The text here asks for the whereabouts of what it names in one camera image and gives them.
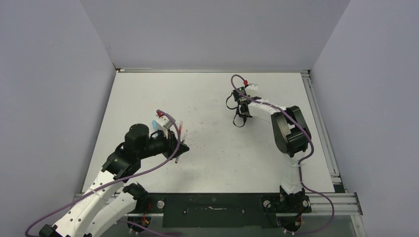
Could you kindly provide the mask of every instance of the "metal frame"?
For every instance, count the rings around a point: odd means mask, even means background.
[[[164,70],[164,69],[151,69],[151,68],[127,68],[127,69],[117,69],[117,73],[301,73],[303,80],[304,88],[306,90],[307,98],[313,113],[313,117],[316,123],[316,128],[319,133],[320,141],[322,144],[323,152],[325,154],[327,166],[332,178],[333,184],[342,184],[340,178],[339,169],[337,167],[337,162],[335,155],[332,150],[332,145],[330,143],[329,136],[326,131],[323,117],[319,111],[319,106],[316,100],[315,93],[311,86],[312,81],[308,70],[301,71],[284,71],[284,70]],[[75,198],[79,198],[83,194],[76,194]],[[311,216],[325,216],[330,215],[332,208],[329,202],[324,198],[316,194],[307,194],[310,196],[312,213],[306,213],[305,215]],[[352,219],[352,224],[357,237],[366,237],[366,232],[364,225],[362,223],[361,215],[362,210],[358,201],[356,193],[327,193],[328,196],[335,206],[335,215],[349,215]],[[110,198],[107,204],[113,201],[117,195]],[[126,216],[141,216],[142,213],[136,214],[126,214]],[[277,216],[285,216],[284,213],[277,213]],[[159,214],[147,214],[147,216],[163,216],[162,213]]]

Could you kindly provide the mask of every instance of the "bolt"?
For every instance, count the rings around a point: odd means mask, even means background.
[[[164,206],[165,206],[165,202],[164,202],[164,201],[158,201],[158,202],[157,202],[157,207],[158,207],[159,209],[162,209]]]
[[[268,207],[268,208],[270,208],[270,207],[271,207],[271,201],[269,201],[269,200],[265,200],[265,201],[263,202],[263,206],[264,206],[264,207]]]

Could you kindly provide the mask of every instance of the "table surface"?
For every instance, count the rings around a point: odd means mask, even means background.
[[[131,179],[157,193],[274,193],[279,191],[286,157],[276,147],[272,125],[259,118],[237,128],[235,111],[225,106],[234,73],[118,73],[87,172],[85,192],[106,158],[124,141],[131,125],[153,130],[156,109],[184,121],[190,151],[178,164]],[[334,192],[319,134],[299,73],[242,73],[259,85],[258,95],[279,106],[297,105],[310,129],[314,155],[303,166],[304,183],[320,192]],[[163,155],[141,162],[141,171],[164,161]]]

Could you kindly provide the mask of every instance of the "gray wall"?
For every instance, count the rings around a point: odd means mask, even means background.
[[[81,0],[120,68],[313,67],[349,0]]]
[[[352,0],[313,71],[371,237],[419,236],[419,1]]]
[[[78,0],[0,1],[2,237],[80,191],[114,74]]]

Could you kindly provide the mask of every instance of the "gray panel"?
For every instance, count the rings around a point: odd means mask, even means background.
[[[311,69],[349,0],[82,0],[120,68]]]
[[[322,217],[303,217],[303,226],[301,231],[314,230],[321,227],[329,220],[330,216]],[[282,229],[262,229],[261,227],[244,227],[244,228],[161,228],[163,217],[153,217],[150,229],[157,232],[177,231],[181,232],[183,237],[277,237],[292,236],[284,235]],[[118,223],[109,228],[102,237],[131,237],[133,233],[128,233],[129,228],[125,223]],[[315,234],[304,235],[307,237],[355,237],[355,230],[352,225],[350,216],[337,216],[330,226]]]
[[[419,236],[418,9],[352,0],[312,71],[342,181],[372,237]]]
[[[0,230],[21,237],[80,192],[115,69],[78,0],[1,2]]]

